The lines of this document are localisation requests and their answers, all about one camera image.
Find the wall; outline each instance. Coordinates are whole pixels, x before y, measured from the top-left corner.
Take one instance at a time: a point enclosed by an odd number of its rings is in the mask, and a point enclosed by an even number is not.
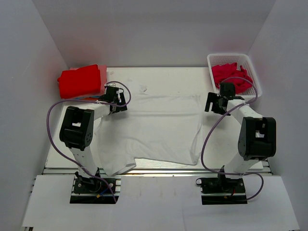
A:
[[[0,224],[15,231],[44,167],[46,113],[67,66],[32,1],[1,1],[0,32]]]
[[[68,66],[204,66],[247,53],[275,0],[33,0]]]
[[[301,230],[308,230],[308,2],[278,0],[249,56],[263,89],[257,110],[277,120],[270,166],[282,176]]]

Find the white panel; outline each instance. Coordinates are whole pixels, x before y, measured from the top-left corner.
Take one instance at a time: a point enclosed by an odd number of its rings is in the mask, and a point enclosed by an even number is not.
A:
[[[277,121],[270,166],[282,176],[302,230],[308,230],[307,25],[308,1],[278,0],[249,52],[263,89],[257,111]]]
[[[46,113],[67,66],[32,1],[1,1],[0,31],[0,224],[14,231],[43,170]]]
[[[200,94],[201,105],[205,107],[207,94],[213,91],[211,84],[209,70],[206,67],[190,67],[190,68],[180,68],[180,67],[148,67],[148,68],[108,68],[107,69],[107,79],[118,80],[123,83],[127,82],[128,79],[132,79],[136,83],[140,83],[147,86],[146,93],[148,94],[171,94],[171,95],[185,95],[185,94]],[[73,158],[72,153],[65,147],[65,144],[60,141],[59,133],[62,125],[62,121],[65,115],[65,110],[67,106],[72,105],[71,103],[66,103],[62,114],[60,116],[60,122],[57,126],[56,133],[54,135],[54,140],[57,147],[62,150],[63,153]],[[207,133],[216,123],[221,115],[214,114],[212,112],[203,113],[203,141]],[[227,164],[232,160],[232,158],[237,153],[237,141],[240,134],[240,124],[232,116],[228,116],[223,119],[223,121],[217,126],[217,128],[212,133],[212,136],[205,149],[204,160],[209,168],[220,169],[223,165]],[[98,155],[93,152],[94,161],[99,166],[102,167]],[[160,163],[157,164],[151,160],[146,160],[147,168],[183,168],[183,169],[204,169],[201,165],[201,161],[195,166],[181,165],[175,163]],[[62,156],[60,156],[54,148],[51,147],[49,151],[48,161],[46,167],[49,168],[72,168],[76,165]],[[253,169],[262,169],[262,163],[259,162],[252,166]]]
[[[123,177],[116,205],[70,204],[74,176],[38,176],[23,225],[34,230],[289,231],[298,224],[280,177],[246,205],[202,205],[197,177]],[[244,177],[248,195],[259,177]]]
[[[69,66],[204,66],[247,53],[275,0],[34,0]]]

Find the crumpled red cloth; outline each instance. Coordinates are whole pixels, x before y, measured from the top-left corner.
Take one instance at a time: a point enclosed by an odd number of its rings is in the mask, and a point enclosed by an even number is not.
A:
[[[247,71],[242,66],[240,66],[240,71],[236,68],[237,63],[224,64],[222,66],[216,65],[212,67],[215,86],[219,89],[219,84],[229,77],[242,77],[253,83],[252,78],[247,75]],[[227,80],[227,82],[231,82],[235,85],[235,94],[243,93],[251,87],[251,84],[239,78],[232,78]]]

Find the laundry basket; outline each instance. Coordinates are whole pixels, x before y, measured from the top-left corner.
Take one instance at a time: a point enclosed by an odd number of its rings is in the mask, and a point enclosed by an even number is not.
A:
[[[258,91],[258,96],[262,95],[262,90],[260,87],[259,80],[257,78],[256,72],[254,70],[254,67],[252,66],[250,59],[245,54],[236,54],[236,53],[229,53],[229,54],[209,54],[207,56],[207,63],[211,75],[211,80],[213,84],[213,89],[215,93],[219,93],[219,89],[216,88],[212,67],[216,65],[224,65],[224,64],[232,64],[237,63],[237,69],[240,69],[240,66],[242,66],[245,70],[247,70],[247,74],[252,78],[254,82],[254,86],[256,87]],[[253,88],[249,88],[243,93],[237,94],[242,96],[246,100],[250,100],[256,96],[255,90]]]

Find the red cloth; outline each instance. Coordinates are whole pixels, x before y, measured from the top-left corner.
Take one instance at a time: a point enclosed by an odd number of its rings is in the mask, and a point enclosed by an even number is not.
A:
[[[101,75],[97,65],[63,71],[58,82],[62,99],[95,95],[101,91]]]
[[[216,65],[212,67],[215,86],[219,89],[219,84],[229,77],[242,77],[253,83],[252,78],[247,75],[247,71],[242,66],[240,67],[240,71],[236,68],[237,63],[224,64],[222,66]],[[236,94],[243,93],[251,87],[251,84],[239,78],[232,78],[230,80],[227,80],[227,82],[231,82],[235,85]]]

